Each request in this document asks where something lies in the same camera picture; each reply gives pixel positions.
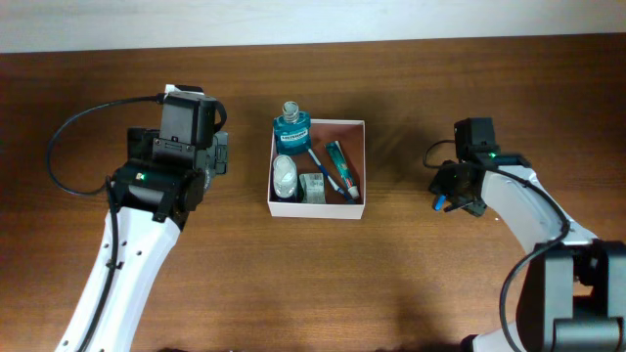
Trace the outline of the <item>green white soap packet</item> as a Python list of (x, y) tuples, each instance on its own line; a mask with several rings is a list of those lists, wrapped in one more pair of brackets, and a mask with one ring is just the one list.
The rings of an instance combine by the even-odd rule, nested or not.
[(299, 175), (303, 190), (304, 203), (325, 204), (325, 177), (322, 173), (304, 173)]

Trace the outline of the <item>teal mouthwash bottle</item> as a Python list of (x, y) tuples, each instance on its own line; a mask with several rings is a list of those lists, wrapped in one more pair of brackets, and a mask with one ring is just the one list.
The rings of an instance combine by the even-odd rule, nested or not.
[(282, 114), (273, 120), (277, 154), (297, 155), (311, 148), (311, 117), (293, 101), (283, 104)]

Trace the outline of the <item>green toothpaste tube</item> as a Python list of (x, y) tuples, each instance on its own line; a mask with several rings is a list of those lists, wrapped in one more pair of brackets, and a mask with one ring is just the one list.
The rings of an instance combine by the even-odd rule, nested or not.
[(333, 163), (335, 164), (335, 168), (337, 169), (348, 193), (353, 199), (358, 199), (360, 197), (360, 193), (358, 191), (357, 185), (354, 182), (354, 178), (351, 174), (347, 159), (343, 153), (340, 142), (329, 142), (325, 145), (325, 149), (331, 157)]

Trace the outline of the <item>blue disposable razor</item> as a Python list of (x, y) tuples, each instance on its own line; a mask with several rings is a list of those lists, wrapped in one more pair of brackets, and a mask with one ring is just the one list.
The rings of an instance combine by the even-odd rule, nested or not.
[(445, 195), (437, 195), (433, 202), (433, 209), (435, 211), (440, 211), (445, 204), (446, 196)]

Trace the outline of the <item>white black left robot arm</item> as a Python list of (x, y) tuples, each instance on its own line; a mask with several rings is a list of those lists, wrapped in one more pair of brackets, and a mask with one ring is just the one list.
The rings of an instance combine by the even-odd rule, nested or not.
[(161, 105), (160, 126), (128, 129), (127, 160), (100, 188), (109, 205), (102, 241), (60, 351), (130, 349), (161, 265), (227, 171), (221, 102), (175, 84), (147, 100)]

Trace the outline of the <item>blue white toothbrush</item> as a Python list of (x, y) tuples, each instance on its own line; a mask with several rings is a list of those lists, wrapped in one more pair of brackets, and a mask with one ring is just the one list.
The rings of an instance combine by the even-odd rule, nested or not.
[(323, 174), (323, 176), (327, 179), (327, 181), (330, 183), (332, 189), (339, 193), (340, 195), (343, 196), (343, 198), (345, 199), (345, 201), (348, 204), (354, 204), (355, 201), (353, 199), (352, 196), (350, 196), (348, 194), (347, 191), (345, 191), (336, 181), (335, 179), (331, 176), (331, 174), (328, 172), (328, 170), (324, 167), (324, 165), (321, 163), (321, 161), (319, 160), (319, 158), (316, 156), (316, 154), (314, 153), (314, 151), (309, 148), (308, 150), (308, 154), (310, 155), (310, 157), (312, 158), (313, 162), (315, 163), (315, 165), (318, 167), (319, 171)]

